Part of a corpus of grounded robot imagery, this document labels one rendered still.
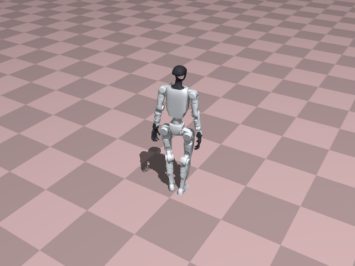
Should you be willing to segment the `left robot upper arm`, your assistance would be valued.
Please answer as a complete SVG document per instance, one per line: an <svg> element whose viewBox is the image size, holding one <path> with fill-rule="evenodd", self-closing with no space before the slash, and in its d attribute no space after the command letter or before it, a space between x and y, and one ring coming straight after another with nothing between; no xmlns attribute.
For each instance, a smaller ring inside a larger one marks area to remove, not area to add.
<svg viewBox="0 0 355 266"><path fill-rule="evenodd" d="M168 85L162 85L159 90L158 90L158 98L157 98L157 106L156 109L158 111L163 111L165 105L163 104L164 99L165 99L165 93L166 93L166 88Z"/></svg>

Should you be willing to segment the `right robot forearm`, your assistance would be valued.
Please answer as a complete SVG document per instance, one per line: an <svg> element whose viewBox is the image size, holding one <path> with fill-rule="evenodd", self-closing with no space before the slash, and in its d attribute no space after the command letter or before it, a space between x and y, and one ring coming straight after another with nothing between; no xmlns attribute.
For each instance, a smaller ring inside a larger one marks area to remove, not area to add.
<svg viewBox="0 0 355 266"><path fill-rule="evenodd" d="M197 116L198 117L194 118L194 125L195 125L196 135L197 135L197 132L201 132L201 135L202 135L200 111L198 111Z"/></svg>

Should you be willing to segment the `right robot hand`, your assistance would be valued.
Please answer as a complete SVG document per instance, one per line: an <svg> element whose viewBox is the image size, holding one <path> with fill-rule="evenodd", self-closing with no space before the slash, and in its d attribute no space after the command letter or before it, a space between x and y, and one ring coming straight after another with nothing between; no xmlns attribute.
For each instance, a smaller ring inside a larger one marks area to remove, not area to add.
<svg viewBox="0 0 355 266"><path fill-rule="evenodd" d="M196 148L194 148L195 150L199 149L199 147L200 147L201 137L202 137L201 132L197 132L196 137L198 137L198 140L196 141L196 142L198 142L198 144L195 146L196 147Z"/></svg>

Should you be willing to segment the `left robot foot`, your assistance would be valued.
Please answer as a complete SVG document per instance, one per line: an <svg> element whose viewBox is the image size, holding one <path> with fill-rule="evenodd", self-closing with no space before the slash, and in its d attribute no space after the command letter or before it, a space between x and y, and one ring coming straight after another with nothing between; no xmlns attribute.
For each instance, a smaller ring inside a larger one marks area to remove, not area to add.
<svg viewBox="0 0 355 266"><path fill-rule="evenodd" d="M169 190L170 191L173 191L174 189L175 189L175 180L174 180L174 178L173 178L173 184L172 184L172 182L171 182L171 184L169 183L169 179L168 179L168 185L169 185Z"/></svg>

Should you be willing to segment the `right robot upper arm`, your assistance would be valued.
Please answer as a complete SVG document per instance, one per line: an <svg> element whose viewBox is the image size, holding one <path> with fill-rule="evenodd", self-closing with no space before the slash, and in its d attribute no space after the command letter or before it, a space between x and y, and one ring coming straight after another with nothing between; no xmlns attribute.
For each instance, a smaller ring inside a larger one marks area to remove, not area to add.
<svg viewBox="0 0 355 266"><path fill-rule="evenodd" d="M199 93L196 90L193 89L189 89L188 90L188 96L191 99L191 107L192 107L192 112L191 112L191 116L192 117L198 117L197 113L198 113L198 108L199 108Z"/></svg>

